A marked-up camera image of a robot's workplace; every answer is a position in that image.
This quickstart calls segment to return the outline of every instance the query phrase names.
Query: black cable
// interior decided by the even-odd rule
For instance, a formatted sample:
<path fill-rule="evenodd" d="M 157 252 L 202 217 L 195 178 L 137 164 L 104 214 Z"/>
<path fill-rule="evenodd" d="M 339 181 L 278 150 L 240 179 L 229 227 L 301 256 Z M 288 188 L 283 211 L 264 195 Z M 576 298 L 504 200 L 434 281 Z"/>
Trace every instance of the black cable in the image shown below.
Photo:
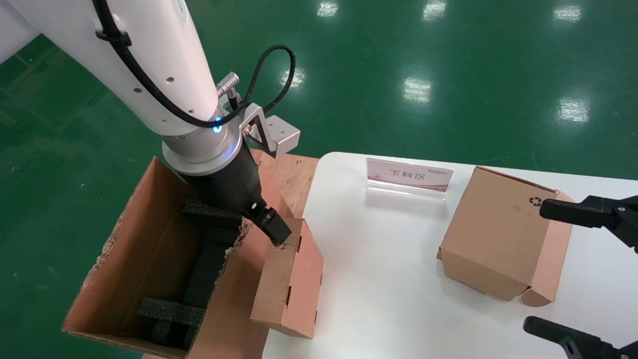
<path fill-rule="evenodd" d="M 286 95 L 286 93 L 290 89 L 290 85 L 292 84 L 292 79 L 295 75 L 295 53 L 292 52 L 292 50 L 290 50 L 288 47 L 284 45 L 276 45 L 266 50 L 264 54 L 262 54 L 262 56 L 260 57 L 259 61 L 257 62 L 257 67 L 255 68 L 255 71 L 253 72 L 253 77 L 251 78 L 250 83 L 248 85 L 246 96 L 244 96 L 243 101 L 241 102 L 241 104 L 237 106 L 236 109 L 233 109 L 231 113 L 224 116 L 220 121 L 201 121 L 197 118 L 194 118 L 188 113 L 182 111 L 182 109 L 180 109 L 176 104 L 174 104 L 170 99 L 168 99 L 168 97 L 166 97 L 160 91 L 160 89 L 157 86 L 155 86 L 151 78 L 148 77 L 148 75 L 144 72 L 142 67 L 137 63 L 137 60 L 135 60 L 135 57 L 133 57 L 133 54 L 128 50 L 128 47 L 131 46 L 130 37 L 128 36 L 128 34 L 122 33 L 117 28 L 117 25 L 115 24 L 115 20 L 113 19 L 113 15 L 111 14 L 111 11 L 108 7 L 107 0 L 92 0 L 92 1 L 93 1 L 93 7 L 95 8 L 95 11 L 98 15 L 98 19 L 100 20 L 100 23 L 103 29 L 102 32 L 100 31 L 96 32 L 98 38 L 101 38 L 102 40 L 106 40 L 111 44 L 111 46 L 113 47 L 113 49 L 115 50 L 119 58 L 122 60 L 122 62 L 126 65 L 128 70 L 133 74 L 133 76 L 135 76 L 137 81 L 139 81 L 142 84 L 142 86 L 146 89 L 146 91 L 148 91 L 151 94 L 151 96 L 155 98 L 155 100 L 157 100 L 162 106 L 164 106 L 164 108 L 166 108 L 166 110 L 171 112 L 173 115 L 177 116 L 178 118 L 184 120 L 185 122 L 193 126 L 212 128 L 212 127 L 224 125 L 228 123 L 230 120 L 237 117 L 237 115 L 240 112 L 242 112 L 246 107 L 248 107 L 248 105 L 250 104 L 249 101 L 250 101 L 251 95 L 253 94 L 253 88 L 255 86 L 255 82 L 257 81 L 257 77 L 259 76 L 259 73 L 262 69 L 263 61 L 271 52 L 275 50 L 281 49 L 281 50 L 285 50 L 288 53 L 288 55 L 290 56 L 290 71 L 288 73 L 288 80 L 286 81 L 286 84 L 284 85 L 284 88 L 281 90 L 279 96 L 277 96 L 271 103 L 266 105 L 263 108 L 263 112 L 266 113 L 272 110 L 275 106 L 277 106 L 279 101 L 281 101 L 281 99 Z"/>
<path fill-rule="evenodd" d="M 228 103 L 230 103 L 230 108 L 236 110 L 239 107 L 239 103 L 237 103 L 237 97 L 229 97 Z"/>

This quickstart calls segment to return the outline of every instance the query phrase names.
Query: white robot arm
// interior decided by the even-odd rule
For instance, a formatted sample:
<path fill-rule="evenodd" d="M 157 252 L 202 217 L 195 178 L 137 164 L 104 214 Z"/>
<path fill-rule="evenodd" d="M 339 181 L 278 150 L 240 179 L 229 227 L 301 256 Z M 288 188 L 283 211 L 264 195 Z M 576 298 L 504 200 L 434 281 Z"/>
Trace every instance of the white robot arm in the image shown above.
<path fill-rule="evenodd" d="M 290 49 L 278 45 L 264 53 L 244 101 L 238 102 L 238 76 L 230 73 L 217 85 L 213 81 L 184 0 L 8 2 L 161 136 L 166 161 L 204 203 L 241 212 L 273 244 L 283 243 L 290 230 L 261 197 L 244 136 L 274 157 L 296 147 L 298 129 L 276 116 L 265 117 L 292 83 Z M 288 81 L 275 101 L 261 108 L 249 102 L 250 95 L 264 59 L 278 49 L 290 55 Z M 226 103 L 232 112 L 224 110 Z"/>

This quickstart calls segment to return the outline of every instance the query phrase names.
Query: small cardboard box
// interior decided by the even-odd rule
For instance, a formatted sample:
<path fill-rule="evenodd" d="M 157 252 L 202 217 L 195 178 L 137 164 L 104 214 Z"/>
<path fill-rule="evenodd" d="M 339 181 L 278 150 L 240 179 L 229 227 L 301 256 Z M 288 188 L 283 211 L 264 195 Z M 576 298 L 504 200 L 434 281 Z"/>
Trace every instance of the small cardboard box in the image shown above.
<path fill-rule="evenodd" d="M 323 257 L 305 220 L 286 223 L 292 234 L 266 258 L 250 319 L 292 337 L 312 339 Z"/>
<path fill-rule="evenodd" d="M 262 197 L 292 217 L 278 186 L 259 169 Z M 202 246 L 201 230 L 181 214 L 195 194 L 153 158 L 102 254 L 91 268 L 62 330 L 79 337 L 166 358 L 261 358 L 268 328 L 250 320 L 271 241 L 247 221 L 216 280 L 189 351 L 148 340 L 152 319 L 136 310 L 142 297 L 179 301 Z"/>
<path fill-rule="evenodd" d="M 565 194 L 476 167 L 437 258 L 445 275 L 505 301 L 552 303 L 572 225 L 542 218 L 543 200 Z"/>

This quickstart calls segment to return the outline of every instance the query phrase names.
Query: wooden board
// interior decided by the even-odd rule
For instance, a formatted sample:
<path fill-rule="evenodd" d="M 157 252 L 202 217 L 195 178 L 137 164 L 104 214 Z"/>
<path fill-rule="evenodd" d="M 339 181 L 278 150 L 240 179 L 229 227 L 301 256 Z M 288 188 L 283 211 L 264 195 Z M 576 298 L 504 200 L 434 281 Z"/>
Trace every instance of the wooden board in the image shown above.
<path fill-rule="evenodd" d="M 266 166 L 275 182 L 279 183 L 281 195 L 288 203 L 295 218 L 301 218 L 319 159 L 297 155 L 284 155 L 274 159 L 260 149 L 251 149 L 251 152 L 257 165 Z M 144 354 L 142 359 L 163 358 Z"/>

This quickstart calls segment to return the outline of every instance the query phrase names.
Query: green epoxy floor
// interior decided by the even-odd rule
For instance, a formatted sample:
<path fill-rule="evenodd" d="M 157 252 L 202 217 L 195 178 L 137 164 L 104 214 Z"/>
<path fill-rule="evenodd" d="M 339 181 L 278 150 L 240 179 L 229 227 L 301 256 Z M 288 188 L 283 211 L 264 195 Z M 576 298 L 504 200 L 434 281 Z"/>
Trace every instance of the green epoxy floor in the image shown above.
<path fill-rule="evenodd" d="M 241 92 L 267 47 L 296 51 L 297 86 L 274 111 L 302 130 L 296 154 L 638 180 L 634 1 L 188 5 L 213 76 L 237 72 Z M 255 101 L 285 68 L 267 63 Z M 0 153 L 0 357 L 138 357 L 59 328 L 160 140 L 41 36 L 0 65 Z"/>

